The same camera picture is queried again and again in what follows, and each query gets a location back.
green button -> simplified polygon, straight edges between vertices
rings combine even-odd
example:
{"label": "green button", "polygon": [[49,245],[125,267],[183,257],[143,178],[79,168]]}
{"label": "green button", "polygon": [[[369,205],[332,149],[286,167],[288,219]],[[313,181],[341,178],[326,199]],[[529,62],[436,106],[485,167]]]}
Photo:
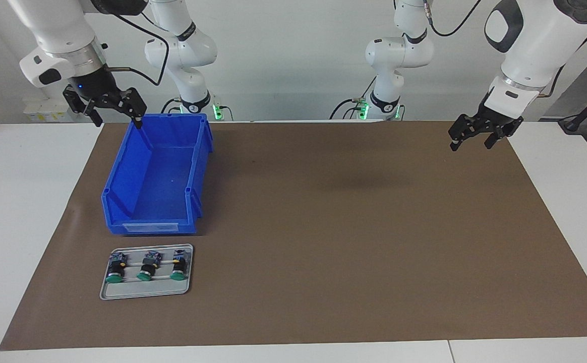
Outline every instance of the green button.
{"label": "green button", "polygon": [[119,283],[121,281],[123,281],[123,278],[118,276],[118,274],[113,274],[105,278],[105,282],[107,283]]}
{"label": "green button", "polygon": [[173,273],[171,274],[170,278],[175,281],[183,281],[186,279],[186,276],[183,273]]}
{"label": "green button", "polygon": [[142,272],[137,274],[137,278],[142,281],[152,280],[152,276],[150,276],[149,274],[146,274],[146,273],[142,273]]}

white table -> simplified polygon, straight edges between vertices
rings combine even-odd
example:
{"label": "white table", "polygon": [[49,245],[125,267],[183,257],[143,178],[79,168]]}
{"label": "white table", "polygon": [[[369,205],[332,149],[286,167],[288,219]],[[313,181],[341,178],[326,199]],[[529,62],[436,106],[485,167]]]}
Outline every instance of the white table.
{"label": "white table", "polygon": [[[99,129],[0,126],[0,342],[58,224]],[[556,124],[524,124],[511,143],[587,274],[587,144]],[[0,361],[188,359],[193,362],[587,361],[587,338],[60,349],[0,352]]]}

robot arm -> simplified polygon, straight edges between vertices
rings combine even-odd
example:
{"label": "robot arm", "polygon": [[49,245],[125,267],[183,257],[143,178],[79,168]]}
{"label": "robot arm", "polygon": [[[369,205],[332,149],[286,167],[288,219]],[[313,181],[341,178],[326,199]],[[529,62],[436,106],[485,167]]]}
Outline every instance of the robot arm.
{"label": "robot arm", "polygon": [[[65,88],[63,96],[72,111],[84,113],[100,126],[103,120],[94,108],[112,108],[128,115],[137,128],[141,127],[146,104],[136,89],[122,91],[116,86],[114,76],[107,71],[101,45],[85,20],[78,0],[8,1],[38,43],[38,47],[20,62],[31,84],[44,87],[68,80],[70,85]],[[144,0],[127,0],[125,5],[121,0],[93,0],[93,4],[102,12],[106,9],[132,9],[134,13],[146,6]],[[123,10],[121,14],[132,15]]]}
{"label": "robot arm", "polygon": [[[222,118],[219,101],[206,88],[201,72],[194,69],[215,62],[215,42],[197,29],[185,0],[150,0],[150,6],[159,27],[172,33],[166,37],[171,44],[166,72],[179,89],[183,110],[206,113],[209,119]],[[161,68],[164,55],[164,44],[157,41],[146,44],[146,59],[154,67]]]}
{"label": "robot arm", "polygon": [[450,128],[453,151],[480,133],[491,133],[487,149],[515,133],[527,106],[587,40],[587,0],[502,0],[485,34],[506,58],[478,113]]}
{"label": "robot arm", "polygon": [[435,52],[428,38],[423,0],[400,0],[394,22],[402,37],[376,39],[367,47],[367,61],[377,73],[374,90],[367,99],[369,118],[393,118],[404,84],[399,69],[424,67]]}

green led light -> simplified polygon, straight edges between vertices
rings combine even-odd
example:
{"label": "green led light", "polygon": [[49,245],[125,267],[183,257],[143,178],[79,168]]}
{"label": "green led light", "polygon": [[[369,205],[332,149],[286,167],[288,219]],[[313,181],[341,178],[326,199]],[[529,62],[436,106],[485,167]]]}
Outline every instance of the green led light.
{"label": "green led light", "polygon": [[359,113],[359,118],[360,119],[367,119],[369,111],[370,111],[370,105],[368,105],[367,103],[364,103],[363,106],[361,107],[361,112]]}
{"label": "green led light", "polygon": [[224,115],[222,114],[222,110],[217,105],[213,105],[213,112],[215,113],[215,119],[222,119]]}

brown paper mat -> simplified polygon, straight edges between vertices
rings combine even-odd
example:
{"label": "brown paper mat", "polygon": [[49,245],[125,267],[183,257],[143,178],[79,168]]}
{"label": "brown paper mat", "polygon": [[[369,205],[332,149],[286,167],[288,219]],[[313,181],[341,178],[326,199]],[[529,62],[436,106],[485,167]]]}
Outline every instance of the brown paper mat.
{"label": "brown paper mat", "polygon": [[[448,126],[214,126],[200,235],[121,237],[106,125],[1,349],[587,336],[587,278],[510,145],[453,153]],[[98,298],[114,248],[185,242],[187,294]]]}

